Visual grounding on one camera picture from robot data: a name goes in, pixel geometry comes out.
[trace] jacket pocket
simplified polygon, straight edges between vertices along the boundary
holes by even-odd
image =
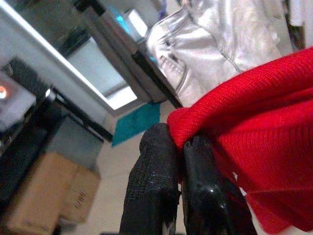
[[[171,53],[167,56],[162,55],[159,64],[175,93],[178,94],[186,79],[186,64]]]

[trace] brown cardboard box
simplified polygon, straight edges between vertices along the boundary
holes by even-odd
[[[85,222],[99,183],[98,175],[79,166],[71,188],[67,192],[60,217],[75,223]]]
[[[19,234],[51,234],[77,168],[56,153],[41,156],[5,213],[5,227]]]

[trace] black rubber grip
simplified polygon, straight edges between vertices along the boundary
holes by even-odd
[[[140,157],[129,175],[121,235],[175,234],[178,182],[176,148],[164,123],[140,142]]]

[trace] glowing light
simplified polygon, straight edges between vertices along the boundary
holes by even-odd
[[[45,96],[48,97],[48,96],[50,95],[50,93],[51,93],[51,90],[48,89],[48,90],[45,92]]]
[[[148,27],[144,23],[144,21],[142,20],[142,18],[138,14],[138,12],[136,10],[132,10],[131,13],[129,14],[128,18],[129,18],[130,22],[132,23],[132,25],[137,30],[137,32],[142,37],[144,37],[147,33]]]
[[[5,99],[7,96],[7,91],[4,86],[0,86],[0,99]]]

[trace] orange light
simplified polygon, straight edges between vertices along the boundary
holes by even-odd
[[[0,86],[0,99],[5,99],[7,96],[7,91],[4,86]]]

